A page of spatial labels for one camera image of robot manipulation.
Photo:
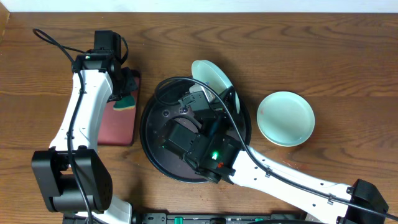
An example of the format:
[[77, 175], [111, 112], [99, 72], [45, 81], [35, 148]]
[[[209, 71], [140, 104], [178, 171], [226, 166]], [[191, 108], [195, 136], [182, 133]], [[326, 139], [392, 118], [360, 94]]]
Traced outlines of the green and yellow sponge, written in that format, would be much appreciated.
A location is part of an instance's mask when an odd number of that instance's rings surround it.
[[116, 101], [113, 105], [113, 110], [132, 110], [136, 107], [136, 100], [132, 95], [123, 97], [121, 100]]

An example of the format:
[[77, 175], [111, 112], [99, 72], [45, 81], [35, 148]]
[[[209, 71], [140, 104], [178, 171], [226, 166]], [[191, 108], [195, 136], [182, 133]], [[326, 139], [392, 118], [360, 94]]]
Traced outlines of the light blue plate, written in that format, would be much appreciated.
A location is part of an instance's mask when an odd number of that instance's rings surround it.
[[256, 120], [266, 139], [284, 147], [304, 143], [315, 129], [312, 107], [290, 91], [277, 91], [265, 97], [257, 109]]
[[[205, 83], [220, 96], [223, 91], [227, 90], [229, 87], [233, 87], [233, 84], [225, 75], [225, 73], [209, 60], [194, 61], [192, 63], [192, 77], [198, 81]], [[208, 100], [209, 103], [215, 101], [215, 95], [201, 85], [194, 84], [189, 88], [190, 93], [195, 93], [198, 91], [204, 92], [205, 98]], [[234, 94], [234, 107], [237, 114], [239, 114], [240, 101], [236, 92]]]

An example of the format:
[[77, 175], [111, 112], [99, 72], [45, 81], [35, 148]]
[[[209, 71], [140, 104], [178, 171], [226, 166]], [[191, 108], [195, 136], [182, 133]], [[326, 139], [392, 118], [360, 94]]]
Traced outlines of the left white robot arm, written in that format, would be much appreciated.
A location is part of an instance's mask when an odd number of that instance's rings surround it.
[[92, 50], [72, 64], [73, 90], [65, 117], [46, 151], [32, 156], [32, 170], [45, 206], [87, 223], [131, 223], [132, 205], [113, 195], [112, 178], [98, 155], [106, 104], [114, 110], [136, 107], [132, 70], [114, 50]]

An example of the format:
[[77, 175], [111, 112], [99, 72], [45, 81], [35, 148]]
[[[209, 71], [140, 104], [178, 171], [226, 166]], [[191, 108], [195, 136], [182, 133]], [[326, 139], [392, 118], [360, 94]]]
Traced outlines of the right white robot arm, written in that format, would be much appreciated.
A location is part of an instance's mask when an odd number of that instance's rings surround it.
[[[261, 133], [279, 146], [297, 146], [315, 127], [311, 106], [301, 96], [278, 91], [257, 110]], [[279, 198], [322, 223], [384, 223], [388, 206], [375, 185], [357, 180], [352, 186], [321, 180], [279, 164], [241, 142], [214, 137], [206, 146], [195, 141], [185, 155], [200, 174], [216, 182], [222, 177]]]

